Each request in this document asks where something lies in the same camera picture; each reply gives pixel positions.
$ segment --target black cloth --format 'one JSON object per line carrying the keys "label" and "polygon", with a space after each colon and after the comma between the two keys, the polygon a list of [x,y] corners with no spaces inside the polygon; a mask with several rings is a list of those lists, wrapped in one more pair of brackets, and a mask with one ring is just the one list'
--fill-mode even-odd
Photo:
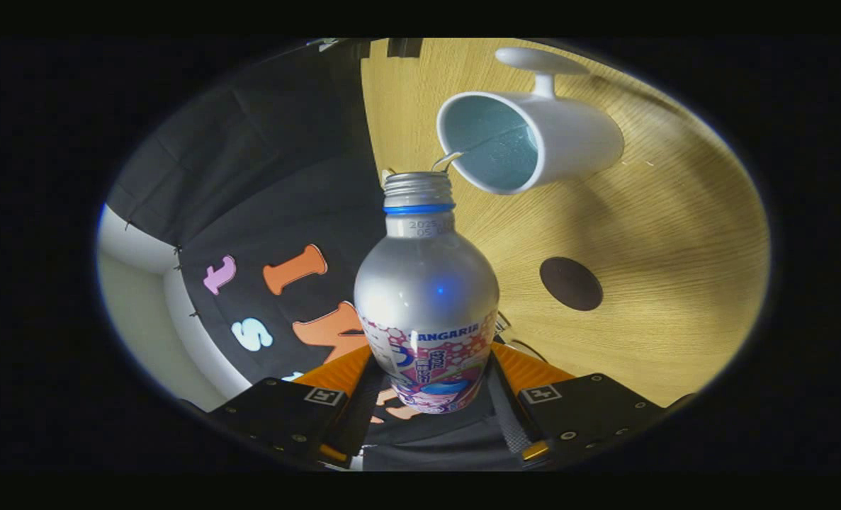
{"label": "black cloth", "polygon": [[368,143],[359,59],[303,48],[186,104],[134,151],[107,203],[183,246],[258,191]]}

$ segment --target silver bottle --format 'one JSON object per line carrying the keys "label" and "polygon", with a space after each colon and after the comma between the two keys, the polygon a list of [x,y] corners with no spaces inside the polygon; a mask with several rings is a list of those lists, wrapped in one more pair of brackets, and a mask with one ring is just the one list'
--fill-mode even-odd
{"label": "silver bottle", "polygon": [[499,286],[489,261],[455,231],[445,172],[385,180],[387,236],[356,275],[355,308],[402,402],[449,413],[474,399],[489,356]]}

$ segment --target orange letter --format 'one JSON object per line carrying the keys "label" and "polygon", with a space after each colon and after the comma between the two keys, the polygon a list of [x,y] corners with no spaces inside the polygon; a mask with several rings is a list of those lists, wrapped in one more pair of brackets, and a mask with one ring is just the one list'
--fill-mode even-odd
{"label": "orange letter", "polygon": [[272,294],[281,296],[282,288],[285,288],[290,282],[300,280],[301,278],[311,274],[326,274],[329,265],[326,264],[326,259],[322,257],[320,249],[315,244],[309,244],[304,248],[301,255],[291,259],[287,262],[272,267],[266,265],[262,269],[262,278],[266,281],[266,287]]}
{"label": "orange letter", "polygon": [[397,417],[397,419],[411,419],[412,417],[420,414],[420,411],[411,409],[411,407],[408,406],[386,407],[385,412],[392,414],[392,416]]}
{"label": "orange letter", "polygon": [[310,322],[295,322],[291,324],[291,329],[294,329],[294,334],[298,336],[301,342],[309,346],[334,347],[332,352],[329,353],[329,358],[326,358],[323,364],[366,345],[366,336],[363,333],[359,335],[342,334],[352,329],[356,329],[358,332],[363,329],[361,320],[358,319],[358,313],[348,301],[342,301],[339,303],[338,310],[319,319],[310,320]]}

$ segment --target wooden table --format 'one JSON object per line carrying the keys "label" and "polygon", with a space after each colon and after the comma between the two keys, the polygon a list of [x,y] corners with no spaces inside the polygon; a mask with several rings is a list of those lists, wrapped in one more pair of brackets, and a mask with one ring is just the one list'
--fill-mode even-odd
{"label": "wooden table", "polygon": [[[372,42],[361,68],[379,170],[429,170],[443,155],[436,114],[453,94],[533,89],[531,72],[495,59],[502,46],[591,70],[557,76],[556,94],[610,114],[625,137],[621,161],[514,196],[452,169],[457,228],[495,268],[514,336],[556,367],[604,372],[660,406],[708,383],[754,325],[770,271],[760,197],[711,127],[642,81],[539,43],[427,38],[420,58],[388,58],[387,45]],[[550,257],[588,267],[602,304],[572,310],[547,293],[539,268]]]}

